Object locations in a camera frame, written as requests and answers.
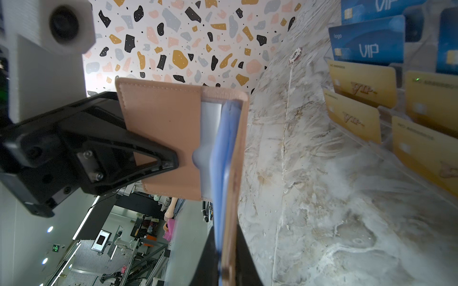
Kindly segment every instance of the ceiling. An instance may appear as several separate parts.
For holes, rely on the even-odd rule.
[[[54,209],[54,217],[43,218],[31,215],[0,184],[0,285],[46,284],[94,200],[78,189]],[[53,230],[47,233],[50,226]],[[52,252],[53,244],[60,244],[59,252]]]

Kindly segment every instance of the marble table surface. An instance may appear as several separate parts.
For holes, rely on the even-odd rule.
[[[340,1],[307,2],[251,95],[239,221],[258,274],[265,286],[456,285],[457,208],[322,111],[333,23]]]

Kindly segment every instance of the white wall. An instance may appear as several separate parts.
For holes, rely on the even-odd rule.
[[[127,210],[118,206],[114,206],[111,210],[110,214],[107,217],[107,220],[102,227],[103,230],[107,232],[111,232],[110,241],[113,240],[113,237],[118,230],[119,226],[123,227],[123,232],[121,235],[121,239],[124,241],[131,241],[133,237],[131,237],[132,228],[135,225],[136,219],[136,212]]]

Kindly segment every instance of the monitor screen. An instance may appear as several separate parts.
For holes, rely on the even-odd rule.
[[[103,245],[105,238],[106,238],[106,237],[104,237],[103,235],[100,235],[100,236],[98,237],[98,239],[97,239],[96,244],[98,244],[98,245]]]

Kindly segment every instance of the pink object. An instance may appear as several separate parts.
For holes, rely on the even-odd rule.
[[[164,225],[165,234],[163,236],[163,238],[165,238],[167,241],[172,240],[174,227],[175,227],[175,220],[173,218],[169,218],[169,220]]]

